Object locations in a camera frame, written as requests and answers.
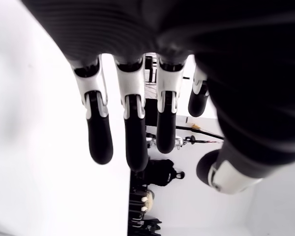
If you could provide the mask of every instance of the metal rod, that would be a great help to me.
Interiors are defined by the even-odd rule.
[[[194,129],[194,128],[190,128],[190,127],[183,127],[183,126],[176,126],[176,129],[189,130],[189,131],[192,131],[194,133],[205,134],[205,135],[208,135],[208,136],[217,138],[217,139],[224,140],[224,137],[222,137],[222,136],[219,136],[219,135],[216,135],[216,134],[207,133],[207,132],[202,131],[202,130],[199,130],[199,129]]]

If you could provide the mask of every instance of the black fingertip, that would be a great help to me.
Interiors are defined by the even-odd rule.
[[[193,117],[201,116],[206,109],[207,98],[208,95],[201,94],[200,92],[195,94],[192,89],[188,103],[188,112],[190,115]]]
[[[214,162],[216,162],[219,151],[220,150],[218,149],[207,153],[198,162],[197,176],[206,185],[208,185],[208,173],[211,166],[214,164]]]
[[[108,116],[103,118],[99,114],[92,114],[88,119],[88,144],[90,155],[96,163],[104,165],[111,161],[114,150]]]
[[[156,146],[161,153],[170,153],[175,147],[176,113],[171,107],[165,107],[163,113],[157,114]]]
[[[134,172],[143,171],[148,164],[145,118],[130,115],[124,120],[124,125],[128,166]]]

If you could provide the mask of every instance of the robotic hand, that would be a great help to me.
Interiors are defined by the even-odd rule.
[[[87,109],[89,149],[113,156],[101,54],[114,55],[131,170],[148,162],[144,53],[158,54],[157,148],[175,146],[185,60],[196,71],[188,104],[200,116],[208,91],[225,135],[197,165],[201,181],[233,194],[295,162],[295,1],[23,0],[62,50]]]

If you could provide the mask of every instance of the black cable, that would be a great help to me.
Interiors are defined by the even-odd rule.
[[[209,144],[209,143],[222,143],[222,141],[209,141],[209,140],[184,140],[186,143],[191,144]]]
[[[222,137],[222,136],[219,136],[219,135],[216,135],[216,134],[207,133],[207,132],[202,131],[202,130],[199,130],[199,129],[194,129],[194,128],[190,128],[190,127],[183,127],[183,126],[176,126],[176,129],[189,130],[189,131],[192,131],[194,133],[205,134],[205,135],[208,135],[208,136],[217,138],[217,139],[224,140],[224,137]]]

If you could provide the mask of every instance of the white wall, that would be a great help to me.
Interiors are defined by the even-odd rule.
[[[115,154],[98,166],[89,155],[86,111],[68,62],[19,1],[0,0],[0,230],[126,235],[123,108],[113,59],[103,60]]]
[[[251,236],[244,226],[214,227],[214,228],[164,228],[163,236]]]
[[[196,124],[202,129],[221,134],[215,119],[198,118]],[[155,127],[148,127],[147,131],[155,132]],[[177,130],[176,134],[181,137],[193,134],[200,140],[218,141],[218,139],[190,131]],[[180,150],[174,149],[169,154],[161,154],[156,148],[149,149],[151,158],[171,159],[175,169],[186,173],[183,180],[174,179],[165,187],[149,186],[155,193],[155,199],[148,215],[163,222],[162,235],[172,236],[167,232],[182,232],[186,229],[190,229],[189,235],[241,236],[247,234],[242,234],[241,229],[238,229],[238,234],[227,232],[231,230],[228,227],[244,225],[253,197],[253,188],[233,196],[221,194],[202,183],[196,175],[196,166],[200,158],[220,147],[221,144],[186,144]]]
[[[295,236],[295,164],[256,186],[247,226],[253,236]]]

